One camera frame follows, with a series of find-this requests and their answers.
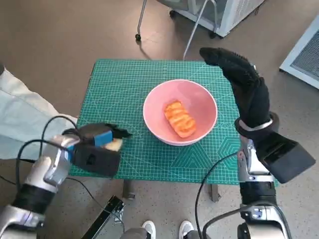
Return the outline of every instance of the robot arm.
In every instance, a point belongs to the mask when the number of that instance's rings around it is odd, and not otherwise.
[[[68,176],[71,165],[85,170],[114,176],[120,160],[117,152],[123,137],[129,137],[126,130],[116,125],[94,123],[79,129],[83,140],[72,130],[56,135],[50,141],[72,151],[71,154],[48,144],[32,166],[31,172],[18,191],[14,202],[7,205],[0,215],[0,238],[36,238],[36,229],[42,227],[45,211],[51,204],[59,186]]]
[[[77,144],[79,138],[57,135],[51,141],[68,148]],[[14,202],[7,205],[0,216],[1,239],[36,238],[35,231],[43,226],[47,207],[68,175],[71,167],[68,152],[47,145],[43,153]]]
[[[239,239],[291,239],[277,206],[274,177],[286,183],[311,167],[315,160],[297,142],[277,133],[279,118],[269,112],[269,93],[264,79],[249,61],[223,48],[201,48],[206,64],[219,66],[231,84],[240,117],[235,127],[241,147],[237,154],[238,179],[245,223]]]

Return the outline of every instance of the air conditioner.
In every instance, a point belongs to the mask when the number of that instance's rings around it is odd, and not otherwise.
[[[280,70],[319,89],[319,15],[281,64]]]

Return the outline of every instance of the bread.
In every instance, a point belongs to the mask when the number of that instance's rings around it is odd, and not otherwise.
[[[187,138],[196,131],[196,122],[180,101],[168,104],[164,114],[169,124],[181,138]]]

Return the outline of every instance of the person's foot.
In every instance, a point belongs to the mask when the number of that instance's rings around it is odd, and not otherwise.
[[[152,221],[144,222],[142,228],[144,228],[149,234],[151,234],[151,239],[156,238],[155,224]]]
[[[192,230],[194,230],[194,227],[189,221],[182,222],[179,227],[178,239],[183,239],[183,237]]]

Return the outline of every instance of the white sleeve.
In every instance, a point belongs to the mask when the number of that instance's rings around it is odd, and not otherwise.
[[[28,140],[41,138],[45,124],[56,115],[60,114],[52,104],[30,91],[5,69],[0,75],[0,144],[3,145],[0,147],[0,158],[16,158],[17,149]],[[72,127],[65,119],[55,119],[47,128],[45,139]],[[38,150],[38,146],[29,147],[26,149],[28,156],[36,155],[34,151]]]

